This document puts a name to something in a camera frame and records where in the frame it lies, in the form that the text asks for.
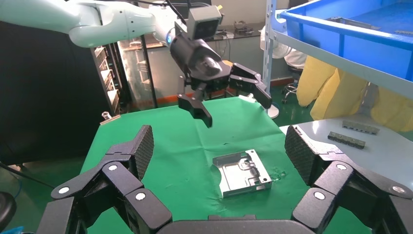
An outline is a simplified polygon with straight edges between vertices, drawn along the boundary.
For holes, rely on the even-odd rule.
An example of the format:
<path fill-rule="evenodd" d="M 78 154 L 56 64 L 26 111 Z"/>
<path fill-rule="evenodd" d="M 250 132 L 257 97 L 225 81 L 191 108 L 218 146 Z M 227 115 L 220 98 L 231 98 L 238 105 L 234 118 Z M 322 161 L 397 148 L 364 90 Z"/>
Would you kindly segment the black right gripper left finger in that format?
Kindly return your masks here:
<path fill-rule="evenodd" d="M 135 234 L 154 234 L 171 223 L 169 209 L 142 182 L 153 149 L 150 125 L 112 145 L 96 166 L 53 189 L 37 233 L 85 234 L 108 209 Z"/>

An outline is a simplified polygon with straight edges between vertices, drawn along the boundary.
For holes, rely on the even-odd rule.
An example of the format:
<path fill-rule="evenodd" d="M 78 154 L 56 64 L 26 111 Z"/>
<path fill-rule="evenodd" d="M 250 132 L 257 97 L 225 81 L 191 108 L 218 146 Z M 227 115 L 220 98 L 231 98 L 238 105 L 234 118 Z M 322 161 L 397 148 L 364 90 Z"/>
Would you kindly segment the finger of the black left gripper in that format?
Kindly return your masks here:
<path fill-rule="evenodd" d="M 229 87 L 252 94 L 255 100 L 265 109 L 272 105 L 271 96 L 265 91 L 266 85 L 261 81 L 261 75 L 239 63 L 233 63 Z"/>
<path fill-rule="evenodd" d="M 212 116 L 203 105 L 204 91 L 206 83 L 201 82 L 195 89 L 191 97 L 185 94 L 185 87 L 190 84 L 188 78 L 179 77 L 179 91 L 177 93 L 179 108 L 188 111 L 194 119 L 200 119 L 207 128 L 212 127 Z"/>

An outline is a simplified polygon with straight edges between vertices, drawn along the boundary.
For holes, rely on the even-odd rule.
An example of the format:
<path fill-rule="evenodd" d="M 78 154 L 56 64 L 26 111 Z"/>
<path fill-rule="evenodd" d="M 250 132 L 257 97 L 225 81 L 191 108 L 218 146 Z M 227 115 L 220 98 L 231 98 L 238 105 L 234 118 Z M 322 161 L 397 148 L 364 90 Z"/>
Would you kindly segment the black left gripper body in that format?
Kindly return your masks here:
<path fill-rule="evenodd" d="M 204 40 L 177 35 L 170 44 L 170 53 L 184 74 L 185 86 L 193 91 L 201 84 L 206 85 L 205 92 L 228 87 L 231 67 Z"/>

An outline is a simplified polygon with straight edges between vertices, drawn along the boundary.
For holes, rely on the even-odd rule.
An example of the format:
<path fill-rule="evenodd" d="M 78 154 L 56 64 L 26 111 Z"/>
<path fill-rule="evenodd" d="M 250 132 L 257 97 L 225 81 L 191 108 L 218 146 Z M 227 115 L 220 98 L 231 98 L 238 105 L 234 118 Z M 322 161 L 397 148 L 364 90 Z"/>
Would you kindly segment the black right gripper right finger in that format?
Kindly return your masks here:
<path fill-rule="evenodd" d="M 294 221 L 320 234 L 342 207 L 375 234 L 412 233 L 411 189 L 357 165 L 336 145 L 311 139 L 298 125 L 287 128 L 284 147 L 309 187 Z"/>

